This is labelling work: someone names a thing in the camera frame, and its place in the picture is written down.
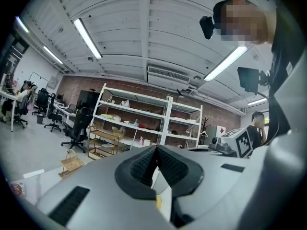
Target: metal shelf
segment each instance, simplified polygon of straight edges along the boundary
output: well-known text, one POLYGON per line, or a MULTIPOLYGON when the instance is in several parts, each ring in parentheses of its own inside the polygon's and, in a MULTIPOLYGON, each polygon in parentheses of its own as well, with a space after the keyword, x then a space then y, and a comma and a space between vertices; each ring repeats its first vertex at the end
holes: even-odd
POLYGON ((177 103, 177 102, 173 102, 172 104, 172 109, 173 110, 177 110, 177 111, 181 111, 184 113, 194 113, 196 111, 200 111, 200 108, 194 107, 194 106, 189 106, 189 105, 184 105, 181 103, 177 103))
POLYGON ((120 98, 137 101, 137 102, 143 102, 146 104, 164 107, 168 103, 168 100, 152 97, 149 95, 133 93, 133 92, 125 91, 125 90, 118 90, 118 89, 113 89, 113 88, 108 88, 108 87, 105 87, 105 90, 108 90, 111 93, 111 95, 115 97, 120 97, 120 98))
POLYGON ((188 136, 183 136, 183 135, 174 135, 174 134, 166 134, 166 136, 170 137, 175 137, 175 138, 181 138, 181 139, 186 139, 186 140, 197 140, 195 137, 188 137, 188 136))
POLYGON ((200 125, 196 121, 186 120, 186 119, 183 119, 183 118, 177 119, 175 117, 170 117, 169 121, 173 122, 173 123, 183 124, 183 125, 200 125))
POLYGON ((157 134, 157 135, 161 135, 162 134, 162 132, 158 132, 158 131, 155 131, 155 130, 149 130, 149 129, 145 129, 145 128, 139 128, 139 127, 136 127, 136 126, 132 126, 132 125, 126 124, 124 122, 118 122, 118 121, 115 121, 115 120, 112 120, 112 119, 108 119, 108 118, 105 118, 105 117, 102 117, 102 116, 99 116, 99 115, 94 115, 94 117, 99 118, 101 120, 105 120, 105 121, 113 123, 113 124, 125 126, 125 127, 128 127, 128 128, 133 128, 133 129, 137 129, 137 130, 140 130, 140 131, 144 131, 144 132, 148 132, 148 133, 153 133, 153 134, 157 134))
POLYGON ((126 107, 126 106, 123 106, 123 105, 117 105, 117 104, 113 104, 113 103, 109 103, 109 102, 105 102, 105 101, 98 101, 98 102, 101 103, 101 104, 104 104, 104 105, 108 105, 109 107, 112 107, 114 109, 124 110, 124 111, 129 112, 129 113, 135 113, 135 114, 159 118, 159 119, 165 118, 164 115, 160 115, 160 114, 156 114, 156 113, 150 113, 150 112, 147 112, 147 111, 142 111, 142 110, 134 109, 134 108, 131 108, 131 107, 126 107))

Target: person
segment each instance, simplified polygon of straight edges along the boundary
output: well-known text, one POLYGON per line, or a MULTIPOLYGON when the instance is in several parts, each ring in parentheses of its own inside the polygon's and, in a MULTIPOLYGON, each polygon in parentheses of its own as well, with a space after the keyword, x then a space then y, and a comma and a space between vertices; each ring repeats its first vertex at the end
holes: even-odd
POLYGON ((27 83, 27 80, 24 81, 24 84, 22 85, 21 89, 20 89, 20 93, 22 93, 24 91, 24 86, 27 83))
POLYGON ((286 134, 290 126, 274 94, 299 61, 305 37, 286 7, 263 11, 248 0, 224 0, 213 8, 214 27, 223 40, 269 44, 273 60, 269 76, 270 124, 267 140, 286 134))
POLYGON ((28 103, 28 110, 32 110, 35 104, 35 92, 37 90, 37 83, 33 82, 28 90, 29 96, 29 103, 28 103))
POLYGON ((253 149, 255 149, 266 142, 264 114, 262 112, 254 112, 251 117, 251 122, 252 123, 247 127, 247 130, 253 149))
MULTIPOLYGON (((17 93, 15 94, 15 96, 17 97, 17 101, 18 102, 22 102, 23 101, 23 98, 28 94, 28 89, 29 89, 29 86, 31 86, 31 82, 27 82, 25 85, 24 85, 24 91, 20 92, 20 91, 17 91, 17 93)), ((3 103, 3 106, 2 106, 2 110, 0 112, 0 122, 2 123, 6 123, 6 121, 8 119, 10 119, 9 117, 9 112, 12 109, 12 100, 7 100, 3 103)))

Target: fluorescent ceiling light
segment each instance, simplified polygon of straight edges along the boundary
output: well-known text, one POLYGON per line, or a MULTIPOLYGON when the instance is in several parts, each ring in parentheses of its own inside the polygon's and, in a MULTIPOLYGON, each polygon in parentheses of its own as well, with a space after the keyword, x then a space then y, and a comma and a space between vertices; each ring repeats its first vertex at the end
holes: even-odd
POLYGON ((24 23, 20 20, 18 16, 16 17, 16 20, 19 23, 19 25, 24 29, 24 31, 28 33, 29 32, 28 28, 26 28, 26 26, 24 25, 24 23))
POLYGON ((234 63, 241 55, 243 55, 248 48, 244 45, 236 48, 232 53, 230 53, 225 59, 221 61, 207 76, 204 78, 206 81, 211 81, 217 75, 219 75, 222 71, 224 71, 227 67, 229 67, 232 63, 234 63))
POLYGON ((60 64, 63 64, 62 61, 60 61, 60 59, 58 57, 56 57, 46 46, 44 46, 44 49, 49 53, 51 54, 51 56, 56 59, 60 64))
POLYGON ((263 98, 263 99, 260 99, 260 100, 254 101, 254 102, 250 102, 250 103, 248 103, 248 105, 257 104, 257 103, 259 103, 259 102, 264 102, 264 101, 266 101, 266 100, 267 100, 266 98, 263 98))
POLYGON ((83 37, 84 41, 86 42, 86 44, 88 45, 88 47, 90 48, 90 50, 94 54, 94 56, 97 59, 101 59, 102 58, 101 54, 99 53, 98 49, 96 48, 92 39, 90 38, 82 20, 78 19, 78 20, 74 21, 73 23, 75 24, 75 26, 78 29, 80 35, 83 37))

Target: office chair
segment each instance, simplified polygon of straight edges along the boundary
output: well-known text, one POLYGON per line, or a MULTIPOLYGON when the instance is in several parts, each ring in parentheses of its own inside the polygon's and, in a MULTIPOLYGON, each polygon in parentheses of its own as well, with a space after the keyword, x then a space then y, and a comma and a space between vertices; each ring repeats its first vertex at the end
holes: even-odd
POLYGON ((80 112, 76 115, 75 123, 73 125, 73 128, 71 128, 68 124, 64 123, 65 128, 63 131, 65 132, 65 135, 71 138, 70 142, 62 142, 61 146, 63 144, 69 144, 71 147, 78 147, 83 150, 83 153, 85 153, 85 148, 83 148, 82 141, 86 138, 86 128, 90 124, 90 122, 93 119, 93 115, 91 114, 91 110, 89 108, 82 108, 80 112))
POLYGON ((59 130, 61 132, 59 125, 55 124, 55 122, 62 121, 62 116, 58 114, 58 111, 55 110, 55 108, 53 106, 55 97, 56 97, 56 95, 54 93, 52 93, 51 103, 50 103, 49 110, 48 110, 48 113, 47 113, 47 117, 52 120, 52 123, 45 125, 44 128, 46 128, 46 126, 51 126, 52 128, 51 128, 50 132, 52 132, 53 128, 56 128, 57 130, 59 130))
POLYGON ((38 111, 32 112, 32 115, 35 113, 40 114, 42 111, 46 112, 46 108, 48 106, 48 98, 49 98, 49 93, 47 92, 46 89, 42 88, 38 92, 37 100, 35 102, 35 105, 38 107, 38 111))
POLYGON ((14 113, 14 123, 20 124, 22 128, 24 128, 23 122, 26 125, 28 125, 28 121, 23 120, 21 118, 22 115, 26 115, 28 113, 28 108, 27 108, 28 100, 29 100, 29 97, 25 96, 23 98, 23 101, 17 106, 18 107, 17 112, 14 113))

